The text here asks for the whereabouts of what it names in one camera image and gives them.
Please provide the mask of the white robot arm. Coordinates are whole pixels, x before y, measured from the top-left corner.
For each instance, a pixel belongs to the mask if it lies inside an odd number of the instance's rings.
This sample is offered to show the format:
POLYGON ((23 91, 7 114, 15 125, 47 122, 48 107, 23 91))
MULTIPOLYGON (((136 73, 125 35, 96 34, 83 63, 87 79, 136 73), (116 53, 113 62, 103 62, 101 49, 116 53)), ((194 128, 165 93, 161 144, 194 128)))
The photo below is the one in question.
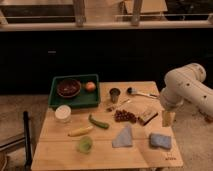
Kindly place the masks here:
POLYGON ((169 127, 174 121, 173 110, 187 100, 197 106, 207 123, 213 123, 213 89, 203 84, 205 68, 198 63, 170 70, 164 77, 165 87, 159 101, 162 111, 162 126, 169 127))

